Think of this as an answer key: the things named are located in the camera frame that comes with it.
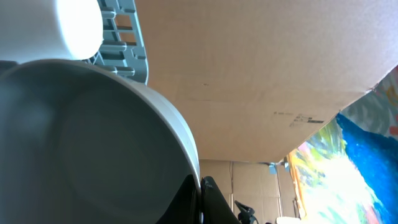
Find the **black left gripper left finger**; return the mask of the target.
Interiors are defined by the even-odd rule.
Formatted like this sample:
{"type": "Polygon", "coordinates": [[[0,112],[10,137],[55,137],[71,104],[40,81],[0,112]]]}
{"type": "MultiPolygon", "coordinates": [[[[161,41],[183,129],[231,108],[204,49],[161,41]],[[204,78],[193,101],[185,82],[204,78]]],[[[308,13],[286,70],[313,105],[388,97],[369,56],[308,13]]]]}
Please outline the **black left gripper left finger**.
{"type": "Polygon", "coordinates": [[[199,203],[195,181],[186,176],[166,212],[156,224],[198,224],[199,203]]]}

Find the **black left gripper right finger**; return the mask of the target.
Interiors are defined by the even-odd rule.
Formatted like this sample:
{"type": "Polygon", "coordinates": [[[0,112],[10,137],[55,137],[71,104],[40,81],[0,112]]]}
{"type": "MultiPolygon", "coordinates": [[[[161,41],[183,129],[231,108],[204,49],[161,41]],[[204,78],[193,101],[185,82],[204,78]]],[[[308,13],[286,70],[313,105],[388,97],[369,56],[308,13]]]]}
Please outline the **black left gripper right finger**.
{"type": "Polygon", "coordinates": [[[240,224],[210,176],[201,180],[201,210],[204,224],[240,224]]]}

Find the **grey round bowl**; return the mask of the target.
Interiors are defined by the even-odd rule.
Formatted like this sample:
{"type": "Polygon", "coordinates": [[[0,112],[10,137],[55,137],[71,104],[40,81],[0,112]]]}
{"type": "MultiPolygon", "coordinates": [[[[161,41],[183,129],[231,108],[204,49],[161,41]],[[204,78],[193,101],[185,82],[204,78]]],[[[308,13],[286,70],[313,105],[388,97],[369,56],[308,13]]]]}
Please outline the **grey round bowl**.
{"type": "Polygon", "coordinates": [[[1,223],[156,223],[200,171],[176,107],[69,60],[1,74],[1,223]]]}

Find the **cream plastic cup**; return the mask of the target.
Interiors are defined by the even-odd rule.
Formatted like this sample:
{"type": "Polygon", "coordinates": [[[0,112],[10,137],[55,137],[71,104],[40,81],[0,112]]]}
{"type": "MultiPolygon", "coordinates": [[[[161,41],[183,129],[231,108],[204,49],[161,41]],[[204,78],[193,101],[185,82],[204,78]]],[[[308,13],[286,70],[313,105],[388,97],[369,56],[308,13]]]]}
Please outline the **cream plastic cup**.
{"type": "Polygon", "coordinates": [[[1,60],[84,60],[102,42],[96,0],[1,0],[1,60]]]}

